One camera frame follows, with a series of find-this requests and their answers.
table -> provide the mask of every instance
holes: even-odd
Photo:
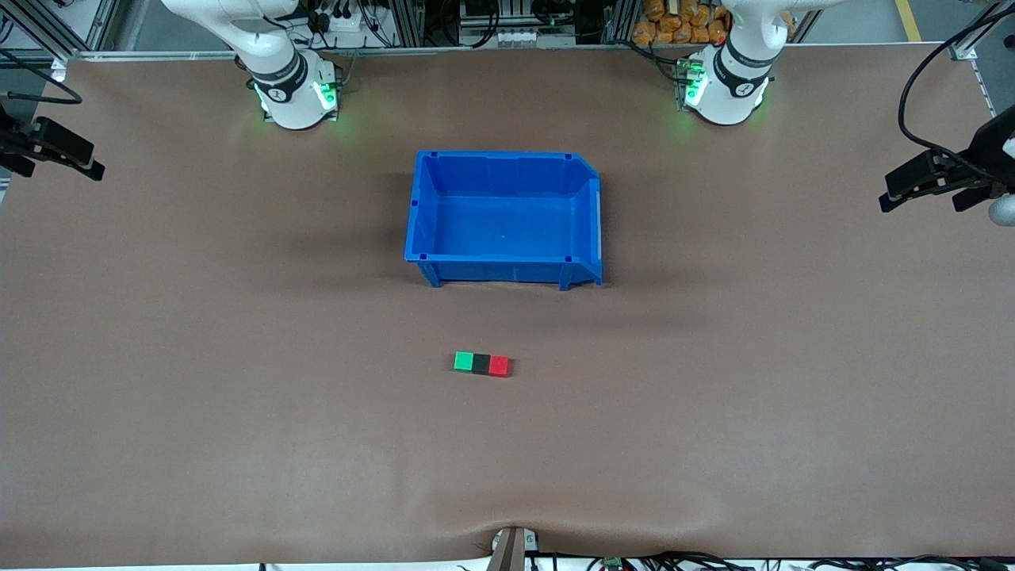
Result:
[[[734,128],[621,51],[364,59],[307,132],[229,62],[73,64],[85,103],[41,114],[106,180],[42,165],[0,208],[0,565],[467,558],[509,524],[580,554],[1010,554],[1015,234],[877,205],[929,49],[788,49]],[[964,63],[910,104],[958,148],[989,118]],[[419,148],[581,152],[607,287],[426,287]]]

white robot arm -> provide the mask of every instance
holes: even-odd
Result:
[[[844,0],[724,0],[733,28],[722,46],[691,56],[703,75],[687,92],[687,106],[719,125],[735,125],[761,104],[768,71],[786,46],[789,29],[781,16],[791,10],[819,10]]]
[[[292,13],[298,0],[162,0],[165,7],[207,28],[232,48],[254,77],[265,112],[281,127],[306,129],[338,108],[335,64],[297,50],[282,29],[247,31],[240,20]]]

